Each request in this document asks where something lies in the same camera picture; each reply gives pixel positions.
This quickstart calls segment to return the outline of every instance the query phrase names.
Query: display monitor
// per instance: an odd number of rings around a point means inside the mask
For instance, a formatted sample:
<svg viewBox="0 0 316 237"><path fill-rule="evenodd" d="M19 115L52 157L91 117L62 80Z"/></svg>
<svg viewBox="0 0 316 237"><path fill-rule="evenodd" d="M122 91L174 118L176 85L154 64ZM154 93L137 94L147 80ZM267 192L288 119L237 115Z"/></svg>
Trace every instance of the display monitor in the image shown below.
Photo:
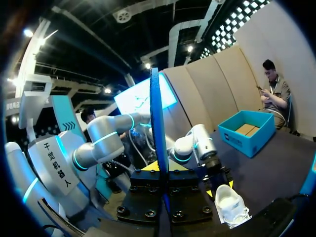
<svg viewBox="0 0 316 237"><path fill-rule="evenodd" d="M162 108L165 109L177 102L165 75L159 73ZM150 79L146 79L114 97L122 115L130 113L150 113Z"/></svg>

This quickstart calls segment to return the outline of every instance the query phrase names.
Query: man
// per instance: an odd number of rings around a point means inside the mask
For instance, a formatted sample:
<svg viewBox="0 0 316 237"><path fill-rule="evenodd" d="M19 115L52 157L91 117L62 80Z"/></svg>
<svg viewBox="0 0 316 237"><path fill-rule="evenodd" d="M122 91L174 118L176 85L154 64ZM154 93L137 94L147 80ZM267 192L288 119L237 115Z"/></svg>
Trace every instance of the man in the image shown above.
<svg viewBox="0 0 316 237"><path fill-rule="evenodd" d="M91 121L93 121L96 116L94 113L94 110L92 108L86 108L81 112L81 119L86 123L89 124ZM87 130L84 132L84 135L87 139L87 142L91 142L90 136L87 132ZM119 136L120 139L123 139L126 137L125 133ZM114 159L114 161L117 161L126 167L132 168L132 164L128 157L126 157L124 154L121 154L117 158ZM102 164L103 168L106 170L107 174L109 175L109 178L107 178L107 185L112 190L113 193L119 193L123 189L124 192L127 192L126 189L126 183L124 180L126 180L126 175L130 175L125 168L112 163L112 162L105 162Z"/></svg>
<svg viewBox="0 0 316 237"><path fill-rule="evenodd" d="M276 129L281 129L286 124L288 117L288 102L290 88L286 81L277 74L276 67L271 60L266 60L263 65L268 78L263 90L261 90L261 101L264 104L263 112L271 113L275 118Z"/></svg>

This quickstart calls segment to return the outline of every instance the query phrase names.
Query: white sneaker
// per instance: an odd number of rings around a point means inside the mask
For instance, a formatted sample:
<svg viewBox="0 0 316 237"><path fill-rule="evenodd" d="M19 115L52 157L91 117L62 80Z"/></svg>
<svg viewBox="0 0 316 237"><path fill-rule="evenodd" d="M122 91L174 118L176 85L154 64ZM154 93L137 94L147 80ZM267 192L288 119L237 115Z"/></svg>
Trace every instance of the white sneaker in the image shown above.
<svg viewBox="0 0 316 237"><path fill-rule="evenodd" d="M249 209L245 206L242 197L226 184L217 188L215 205L220 217L229 225L230 229L251 218L248 214Z"/></svg>

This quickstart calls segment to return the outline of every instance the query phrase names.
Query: open box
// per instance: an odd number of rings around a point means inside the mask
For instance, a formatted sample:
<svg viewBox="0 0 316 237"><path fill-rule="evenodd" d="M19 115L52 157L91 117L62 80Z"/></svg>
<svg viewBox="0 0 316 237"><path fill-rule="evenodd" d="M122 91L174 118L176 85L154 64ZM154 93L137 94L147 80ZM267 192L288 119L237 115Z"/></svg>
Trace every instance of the open box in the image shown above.
<svg viewBox="0 0 316 237"><path fill-rule="evenodd" d="M276 131L273 114L244 110L218 127L223 141L250 158Z"/></svg>

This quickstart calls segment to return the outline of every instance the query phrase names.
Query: gray shirt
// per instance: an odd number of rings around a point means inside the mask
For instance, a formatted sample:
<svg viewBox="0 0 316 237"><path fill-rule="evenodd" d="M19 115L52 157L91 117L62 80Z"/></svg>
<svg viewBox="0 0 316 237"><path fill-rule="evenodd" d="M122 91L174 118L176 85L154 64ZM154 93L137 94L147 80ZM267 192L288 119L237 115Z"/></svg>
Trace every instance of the gray shirt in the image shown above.
<svg viewBox="0 0 316 237"><path fill-rule="evenodd" d="M266 83L264 89L268 90L269 92L271 92L271 88L272 88L272 92L273 95L281 98L282 100L284 100L287 104L289 104L289 98L290 98L290 87L288 86L288 84L286 83L286 81L278 76L278 78L276 79L276 83ZM283 109L277 105L274 105L273 103L267 103L264 104L264 109L270 109L270 110L274 110L279 112L280 114L282 114L284 116L284 118L287 117L287 111L288 109Z"/></svg>

